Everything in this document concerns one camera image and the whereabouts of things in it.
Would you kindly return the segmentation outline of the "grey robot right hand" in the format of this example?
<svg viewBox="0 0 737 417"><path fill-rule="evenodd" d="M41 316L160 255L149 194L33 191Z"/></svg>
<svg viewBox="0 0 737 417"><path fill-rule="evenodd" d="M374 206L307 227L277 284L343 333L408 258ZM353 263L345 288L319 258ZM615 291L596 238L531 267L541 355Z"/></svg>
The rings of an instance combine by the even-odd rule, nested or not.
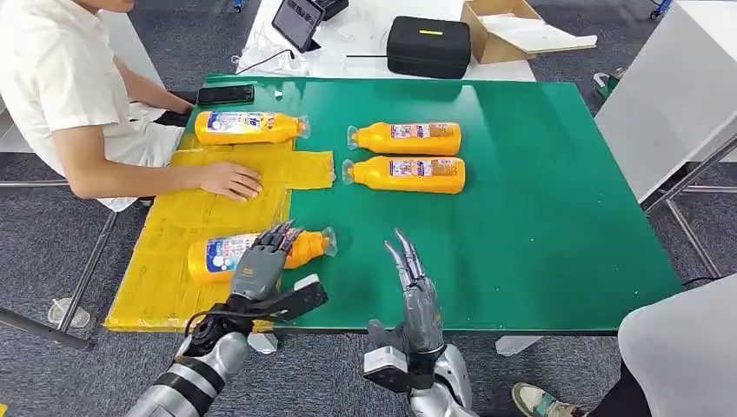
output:
<svg viewBox="0 0 737 417"><path fill-rule="evenodd" d="M403 297L403 320L391 330L372 319L367 324L369 339L379 347L391 346L405 355L432 354L444 346L442 313L437 301L435 284L422 265L414 243L400 230L395 230L399 249L388 241L398 274Z"/></svg>

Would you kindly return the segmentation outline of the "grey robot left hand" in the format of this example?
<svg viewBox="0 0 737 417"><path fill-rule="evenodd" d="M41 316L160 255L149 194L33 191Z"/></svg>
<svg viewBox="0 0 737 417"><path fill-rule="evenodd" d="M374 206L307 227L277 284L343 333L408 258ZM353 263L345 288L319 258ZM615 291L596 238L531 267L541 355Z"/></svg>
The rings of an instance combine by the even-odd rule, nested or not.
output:
<svg viewBox="0 0 737 417"><path fill-rule="evenodd" d="M292 228L292 219L277 223L259 234L242 255L230 281L230 296L263 301L276 288L287 255L303 228Z"/></svg>

